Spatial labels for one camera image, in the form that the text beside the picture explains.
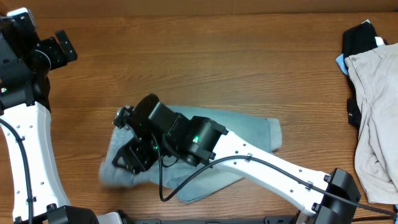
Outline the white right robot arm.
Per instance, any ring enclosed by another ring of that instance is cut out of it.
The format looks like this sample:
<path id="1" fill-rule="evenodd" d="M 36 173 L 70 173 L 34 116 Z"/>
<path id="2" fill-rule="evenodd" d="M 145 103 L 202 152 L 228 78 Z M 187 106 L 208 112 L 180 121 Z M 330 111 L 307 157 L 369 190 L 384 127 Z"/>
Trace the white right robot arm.
<path id="1" fill-rule="evenodd" d="M 290 202 L 299 213 L 294 223 L 352 223 L 361 198 L 351 174 L 327 174 L 278 158 L 240 138 L 216 121 L 187 118 L 150 94 L 137 106 L 122 108 L 114 119 L 133 138 L 115 155 L 113 164 L 139 174 L 163 156 L 174 156 L 201 174 L 209 168 L 249 179 Z"/>

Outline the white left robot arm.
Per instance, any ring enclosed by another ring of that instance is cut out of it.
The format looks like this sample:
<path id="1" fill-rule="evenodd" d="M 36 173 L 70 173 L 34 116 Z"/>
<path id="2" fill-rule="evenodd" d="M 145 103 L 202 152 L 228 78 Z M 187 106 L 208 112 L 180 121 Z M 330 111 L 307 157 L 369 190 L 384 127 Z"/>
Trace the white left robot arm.
<path id="1" fill-rule="evenodd" d="M 40 39 L 31 12 L 1 17 L 1 129 L 11 163 L 14 223 L 122 223 L 118 212 L 73 207 L 51 140 L 50 71 L 78 58 L 64 30 Z"/>

